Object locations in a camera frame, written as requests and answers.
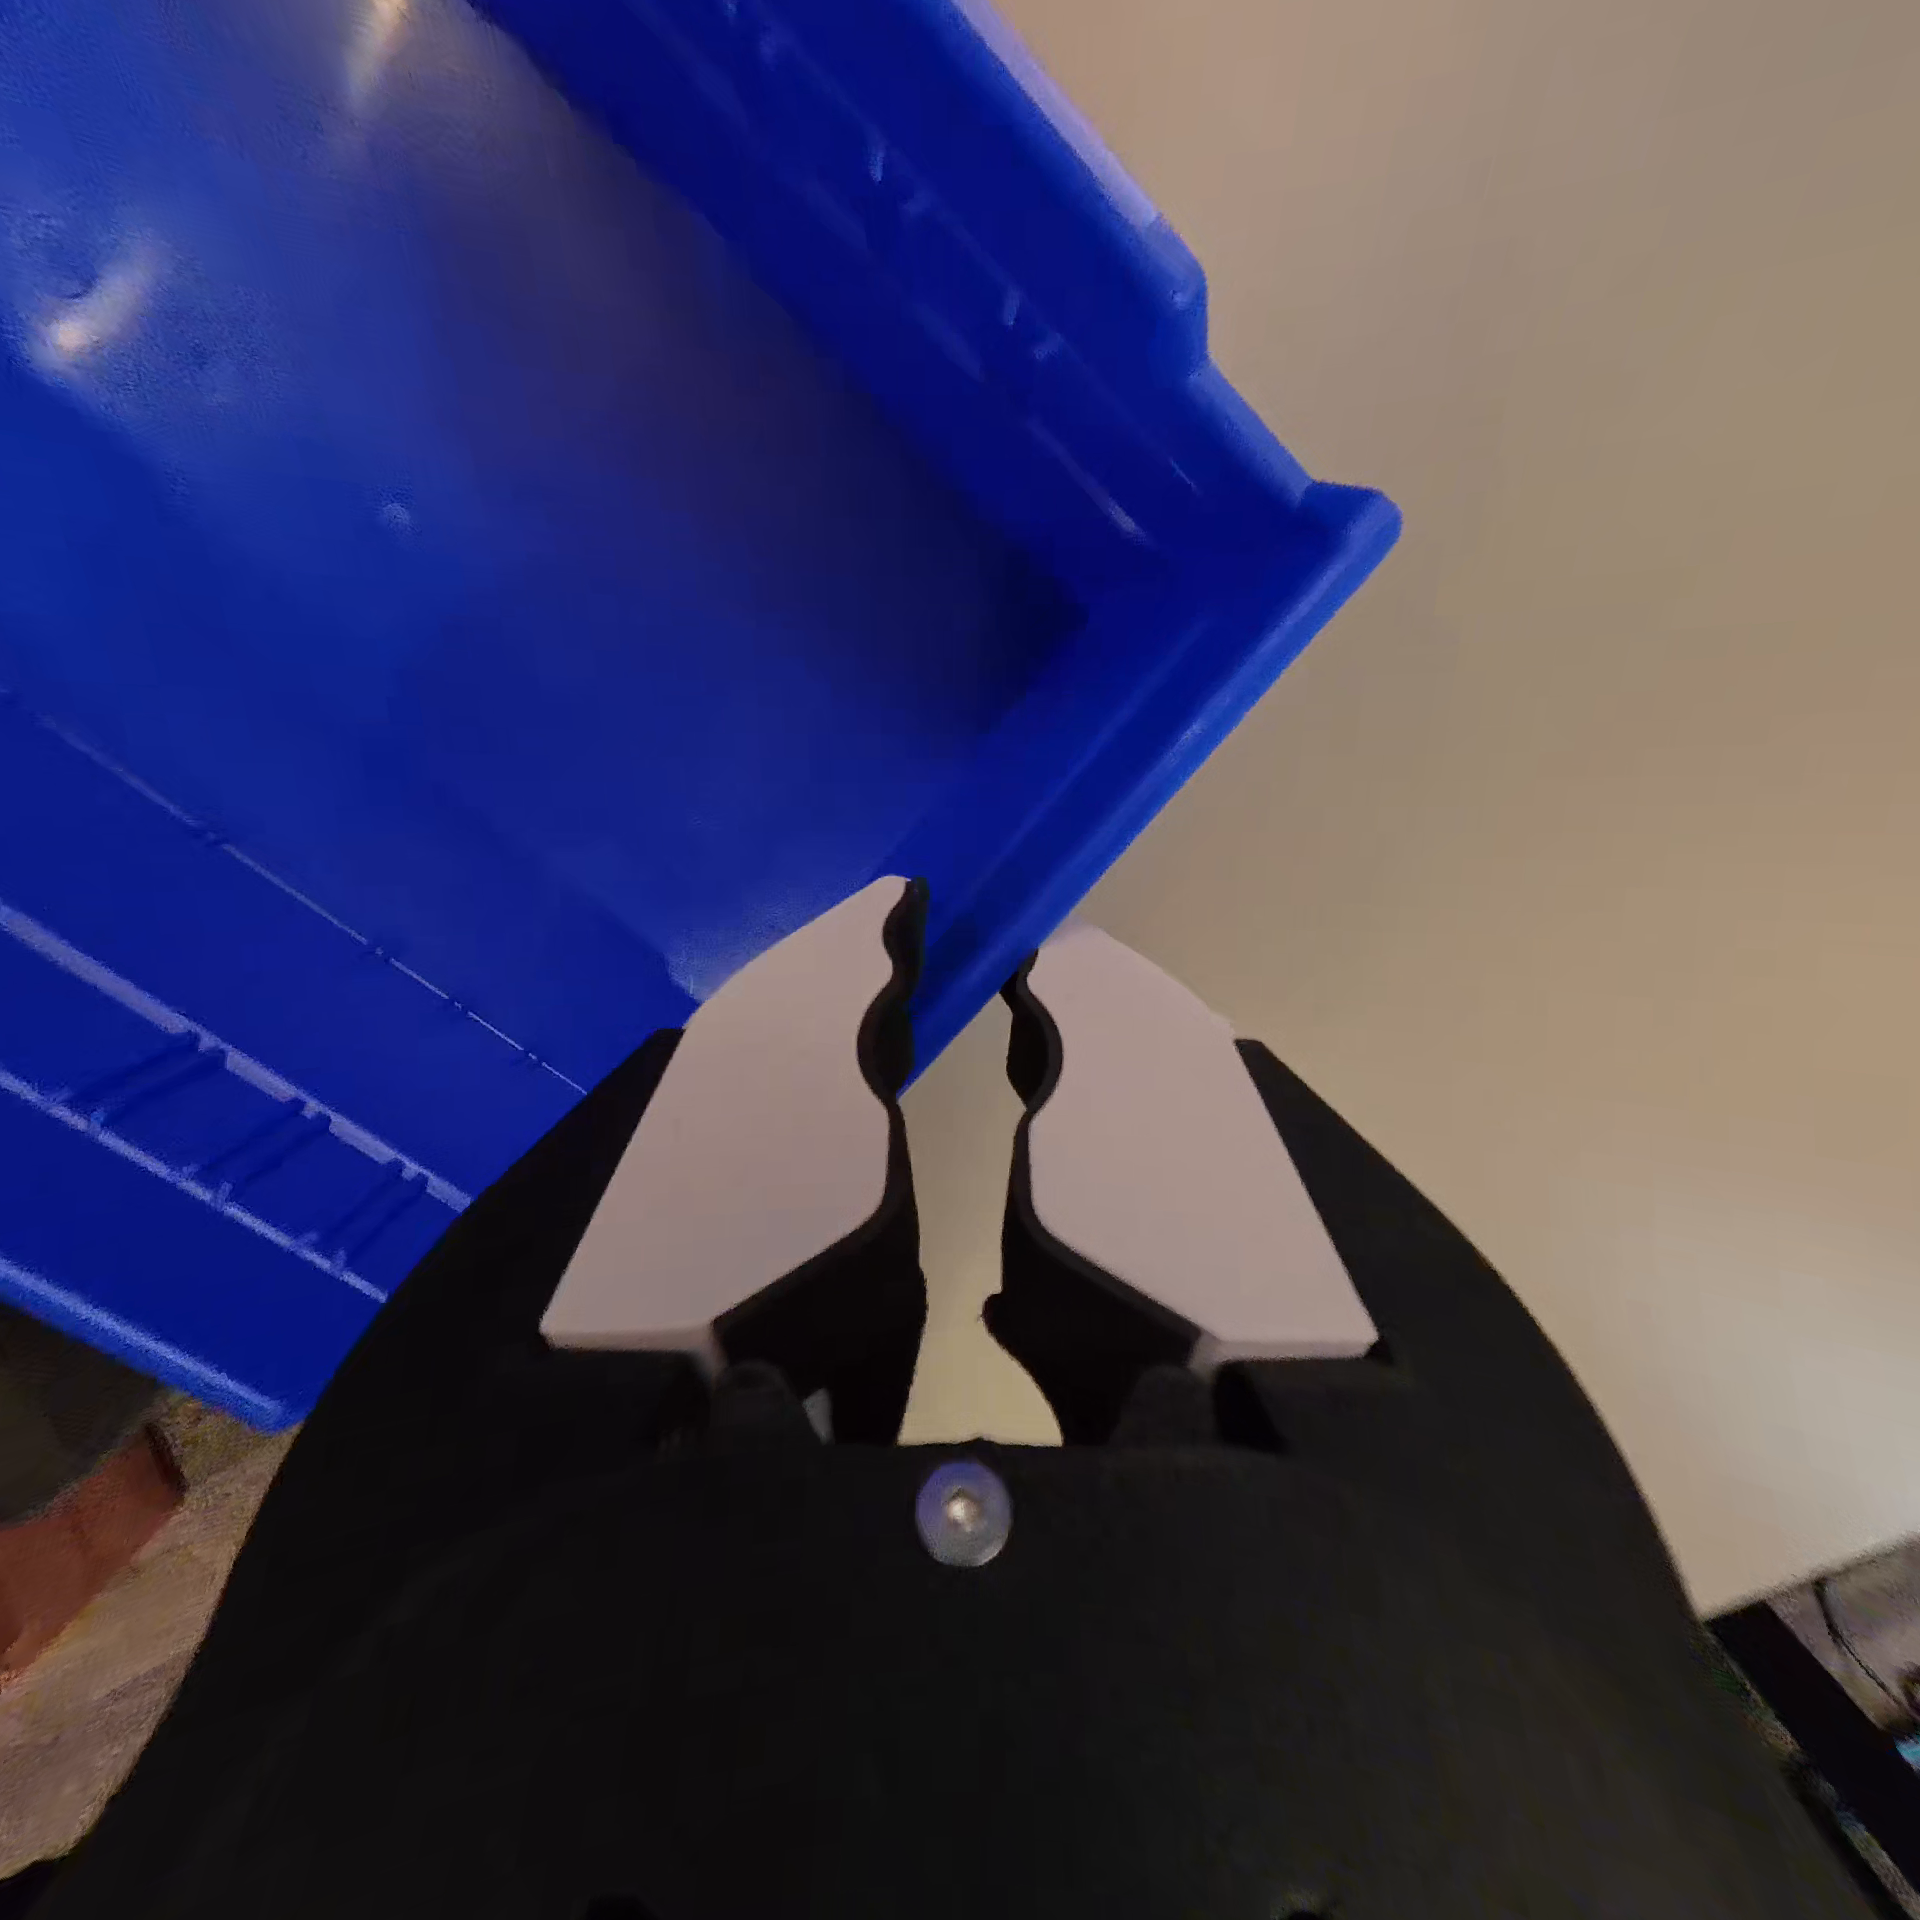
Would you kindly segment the brown wooden table leg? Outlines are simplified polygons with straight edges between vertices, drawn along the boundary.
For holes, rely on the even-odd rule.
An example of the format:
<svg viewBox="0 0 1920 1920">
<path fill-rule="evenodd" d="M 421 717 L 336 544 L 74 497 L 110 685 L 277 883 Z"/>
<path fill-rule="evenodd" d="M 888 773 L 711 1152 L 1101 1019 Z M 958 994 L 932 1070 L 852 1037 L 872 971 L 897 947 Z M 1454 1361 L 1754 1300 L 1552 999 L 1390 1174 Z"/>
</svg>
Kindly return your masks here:
<svg viewBox="0 0 1920 1920">
<path fill-rule="evenodd" d="M 12 1682 L 132 1569 L 185 1496 L 152 1422 L 38 1517 L 2 1527 L 2 1682 Z"/>
</svg>

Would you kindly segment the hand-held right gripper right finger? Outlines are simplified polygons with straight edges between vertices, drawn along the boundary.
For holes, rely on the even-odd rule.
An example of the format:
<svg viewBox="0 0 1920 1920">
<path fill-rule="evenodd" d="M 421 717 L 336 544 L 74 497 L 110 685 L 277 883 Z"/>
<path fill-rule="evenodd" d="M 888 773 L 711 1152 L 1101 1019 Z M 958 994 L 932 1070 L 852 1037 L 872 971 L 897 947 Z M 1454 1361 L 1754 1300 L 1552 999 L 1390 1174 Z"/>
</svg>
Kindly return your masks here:
<svg viewBox="0 0 1920 1920">
<path fill-rule="evenodd" d="M 1350 1362 L 1378 1328 L 1228 1019 L 1068 924 L 1002 990 L 1021 1102 L 981 1320 L 1070 1449 L 1167 1372 Z"/>
</svg>

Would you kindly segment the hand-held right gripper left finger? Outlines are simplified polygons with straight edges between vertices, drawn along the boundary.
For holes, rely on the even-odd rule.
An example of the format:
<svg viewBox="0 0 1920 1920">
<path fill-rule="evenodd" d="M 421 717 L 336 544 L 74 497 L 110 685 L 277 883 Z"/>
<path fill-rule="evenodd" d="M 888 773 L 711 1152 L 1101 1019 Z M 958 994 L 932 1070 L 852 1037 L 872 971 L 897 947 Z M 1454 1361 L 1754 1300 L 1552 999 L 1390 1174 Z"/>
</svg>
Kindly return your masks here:
<svg viewBox="0 0 1920 1920">
<path fill-rule="evenodd" d="M 928 885 L 878 877 L 761 951 L 672 1048 L 541 1320 L 550 1347 L 762 1362 L 892 1443 L 928 1287 L 900 1092 Z"/>
</svg>

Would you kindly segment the blue plastic bin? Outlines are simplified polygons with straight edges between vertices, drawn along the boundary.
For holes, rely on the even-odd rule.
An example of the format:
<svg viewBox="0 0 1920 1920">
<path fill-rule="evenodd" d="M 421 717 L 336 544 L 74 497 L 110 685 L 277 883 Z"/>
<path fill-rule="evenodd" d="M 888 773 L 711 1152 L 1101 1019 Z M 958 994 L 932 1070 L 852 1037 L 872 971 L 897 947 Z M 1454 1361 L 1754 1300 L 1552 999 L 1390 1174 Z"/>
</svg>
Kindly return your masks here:
<svg viewBox="0 0 1920 1920">
<path fill-rule="evenodd" d="M 918 1059 L 1402 529 L 987 3 L 5 3 L 5 1305 L 260 1429 L 859 885 Z"/>
</svg>

